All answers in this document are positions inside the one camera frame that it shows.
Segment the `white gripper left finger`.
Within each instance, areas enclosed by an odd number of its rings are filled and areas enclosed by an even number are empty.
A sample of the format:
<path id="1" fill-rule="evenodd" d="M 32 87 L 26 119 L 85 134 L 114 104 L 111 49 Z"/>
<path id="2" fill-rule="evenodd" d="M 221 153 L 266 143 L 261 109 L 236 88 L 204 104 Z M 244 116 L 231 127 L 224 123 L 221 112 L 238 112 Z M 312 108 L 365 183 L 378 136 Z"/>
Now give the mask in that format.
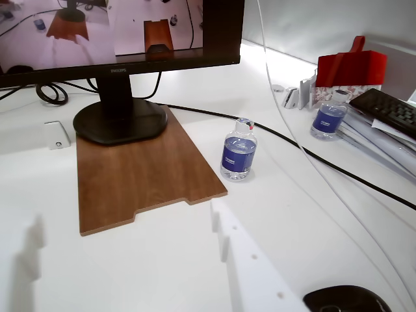
<path id="1" fill-rule="evenodd" d="M 45 246 L 39 214 L 1 213 L 1 311 L 34 311 Z"/>

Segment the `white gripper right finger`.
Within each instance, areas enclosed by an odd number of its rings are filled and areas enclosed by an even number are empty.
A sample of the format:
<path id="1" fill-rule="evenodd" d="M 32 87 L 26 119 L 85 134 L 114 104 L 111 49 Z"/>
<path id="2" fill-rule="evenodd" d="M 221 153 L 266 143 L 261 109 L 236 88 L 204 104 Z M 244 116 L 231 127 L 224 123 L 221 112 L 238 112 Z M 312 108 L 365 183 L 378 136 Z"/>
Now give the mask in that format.
<path id="1" fill-rule="evenodd" d="M 226 264 L 233 311 L 307 311 L 300 296 L 221 199 L 212 199 L 212 231 Z"/>

